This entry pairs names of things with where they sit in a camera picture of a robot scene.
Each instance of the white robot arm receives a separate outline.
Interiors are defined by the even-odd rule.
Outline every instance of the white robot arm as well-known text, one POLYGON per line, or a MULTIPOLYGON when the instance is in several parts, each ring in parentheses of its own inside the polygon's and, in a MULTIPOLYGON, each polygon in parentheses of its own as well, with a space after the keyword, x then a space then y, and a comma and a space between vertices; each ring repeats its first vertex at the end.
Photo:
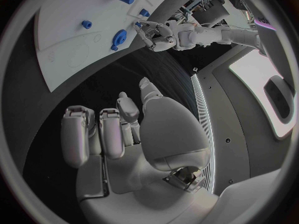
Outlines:
POLYGON ((265 54, 256 31, 231 30, 228 26, 223 25, 216 28, 194 27, 189 23, 177 25, 174 20, 167 21, 165 24, 139 20, 134 24, 134 28, 146 46, 152 51, 164 51, 169 48, 181 51, 192 49, 196 44, 205 47, 212 42, 219 44, 231 44, 233 42, 254 47, 265 54), (152 28, 155 34, 161 37, 152 38, 142 30, 142 26, 152 28))

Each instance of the robotic hand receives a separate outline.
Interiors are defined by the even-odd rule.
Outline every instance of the robotic hand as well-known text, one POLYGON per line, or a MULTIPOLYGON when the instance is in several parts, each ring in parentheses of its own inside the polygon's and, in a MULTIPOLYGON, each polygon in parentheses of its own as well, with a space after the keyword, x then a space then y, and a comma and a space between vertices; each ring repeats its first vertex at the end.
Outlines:
POLYGON ((257 31, 231 30, 228 26, 223 25, 216 28, 194 27, 189 23, 177 25, 174 20, 167 21, 165 24, 139 20, 134 24, 134 28, 152 51, 164 51, 169 48, 182 51, 192 49, 196 44, 206 47, 212 42, 219 44, 231 44, 233 42, 254 47, 262 54, 266 54, 257 31), (161 37, 152 38, 142 30, 142 26, 152 28, 154 33, 161 37))

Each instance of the dark floor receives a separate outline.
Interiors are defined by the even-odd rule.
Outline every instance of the dark floor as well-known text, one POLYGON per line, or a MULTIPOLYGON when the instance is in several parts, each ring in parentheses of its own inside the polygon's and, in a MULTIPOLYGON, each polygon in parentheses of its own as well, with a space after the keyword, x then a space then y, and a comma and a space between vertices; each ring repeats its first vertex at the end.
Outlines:
MULTIPOLYGON (((225 53, 230 46, 220 48, 225 53)), ((60 121, 65 109, 70 105, 83 105, 99 113, 104 108, 115 107, 118 94, 124 91, 142 110, 138 84, 146 76, 163 95, 180 102, 198 117, 190 79, 193 68, 190 70, 189 63, 201 68, 208 63, 199 61, 206 61, 206 57, 216 59, 214 53, 213 56, 200 55, 198 52, 202 49, 195 51, 198 56, 193 61, 180 65, 176 59, 184 59, 185 52, 179 52, 174 59, 172 52, 154 53, 143 48, 100 70, 72 91, 42 125, 30 147, 23 176, 37 196, 71 224, 86 223, 76 200, 77 170, 65 164, 60 147, 60 121)))

